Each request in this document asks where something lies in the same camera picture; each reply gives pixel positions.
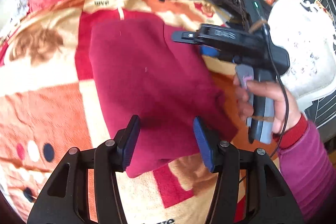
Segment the dark red fleece garment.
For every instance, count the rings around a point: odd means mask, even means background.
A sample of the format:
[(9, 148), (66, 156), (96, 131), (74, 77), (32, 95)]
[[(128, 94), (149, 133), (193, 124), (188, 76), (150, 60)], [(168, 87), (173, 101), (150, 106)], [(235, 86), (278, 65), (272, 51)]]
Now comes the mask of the dark red fleece garment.
[(89, 60), (110, 135), (133, 115), (141, 120), (126, 170), (131, 178), (198, 153), (195, 117), (224, 140), (237, 133), (199, 48), (173, 42), (174, 31), (156, 16), (107, 19), (92, 27)]

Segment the magenta right sleeve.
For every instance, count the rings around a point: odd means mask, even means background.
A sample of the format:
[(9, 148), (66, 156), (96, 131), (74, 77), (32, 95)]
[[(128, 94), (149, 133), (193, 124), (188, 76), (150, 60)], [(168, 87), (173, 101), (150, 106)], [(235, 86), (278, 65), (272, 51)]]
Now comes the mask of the magenta right sleeve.
[(306, 223), (332, 223), (335, 218), (335, 169), (319, 132), (301, 116), (282, 137), (278, 149), (281, 174)]

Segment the white lace covered chair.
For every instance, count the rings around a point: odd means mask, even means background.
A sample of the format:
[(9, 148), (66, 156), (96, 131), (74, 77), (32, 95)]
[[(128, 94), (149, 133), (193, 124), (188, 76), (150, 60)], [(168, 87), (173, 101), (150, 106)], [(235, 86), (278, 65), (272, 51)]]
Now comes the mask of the white lace covered chair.
[(335, 91), (335, 27), (318, 3), (278, 0), (268, 24), (272, 42), (289, 53), (282, 82), (301, 111)]

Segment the orange red checked fleece blanket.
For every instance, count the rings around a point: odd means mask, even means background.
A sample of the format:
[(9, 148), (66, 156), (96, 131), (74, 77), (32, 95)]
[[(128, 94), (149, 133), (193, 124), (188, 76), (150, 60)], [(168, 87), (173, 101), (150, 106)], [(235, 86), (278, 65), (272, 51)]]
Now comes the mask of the orange red checked fleece blanket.
[[(87, 24), (105, 15), (124, 19), (139, 12), (157, 15), (177, 27), (222, 23), (225, 15), (203, 0), (68, 0), (53, 15), (37, 13), (26, 26), (51, 25), (66, 37), (66, 47), (37, 67), (9, 61), (12, 42), (1, 46), (1, 193), (9, 212), (1, 223), (27, 221), (51, 172), (72, 146), (88, 149), (108, 137), (88, 45), (79, 38)], [(216, 176), (199, 155), (177, 159), (129, 178), (117, 174), (129, 223), (200, 223), (213, 196)]]

